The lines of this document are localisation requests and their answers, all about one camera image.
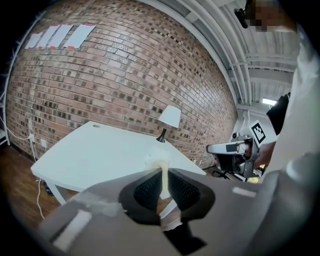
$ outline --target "table lamp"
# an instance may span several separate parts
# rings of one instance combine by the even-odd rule
[[[179,128],[180,115],[181,115],[180,109],[174,106],[168,105],[166,106],[165,110],[162,112],[158,120],[169,126]],[[166,131],[167,129],[163,128],[161,135],[158,138],[156,138],[158,142],[165,143]]]

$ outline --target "person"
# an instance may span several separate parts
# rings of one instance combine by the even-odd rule
[[[254,168],[268,165],[265,172],[268,173],[285,169],[291,160],[305,153],[319,152],[320,61],[303,28],[278,1],[248,0],[244,13],[249,25],[257,31],[297,33],[300,45],[282,130],[277,141],[261,146],[254,163]]]

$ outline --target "white table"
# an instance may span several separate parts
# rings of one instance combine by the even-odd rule
[[[170,168],[206,174],[168,141],[161,143],[154,136],[92,121],[50,148],[31,171],[64,204],[67,189],[81,192],[97,183],[150,170],[156,160],[169,162]]]

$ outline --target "paper sheet on wall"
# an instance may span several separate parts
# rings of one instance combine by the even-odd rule
[[[41,35],[42,35],[42,32],[32,34],[24,49],[29,49],[29,48],[35,47],[37,42],[39,41]]]
[[[57,28],[59,28],[60,25],[53,25],[50,26],[46,32],[44,33],[43,37],[40,39],[36,47],[38,48],[45,48],[47,43],[49,42],[52,35],[56,32]]]
[[[57,32],[54,34],[54,36],[52,37],[51,41],[49,42],[48,47],[59,47],[61,42],[65,39],[66,35],[68,34],[68,32],[70,31],[70,29],[72,28],[73,25],[66,25],[63,24],[61,27],[59,27],[59,29],[57,30]]]
[[[79,48],[89,33],[95,28],[95,25],[81,24],[70,36],[64,47]]]

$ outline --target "white lampshade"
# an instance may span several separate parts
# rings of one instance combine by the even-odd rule
[[[166,106],[159,117],[159,121],[176,128],[179,128],[181,110],[174,106]]]

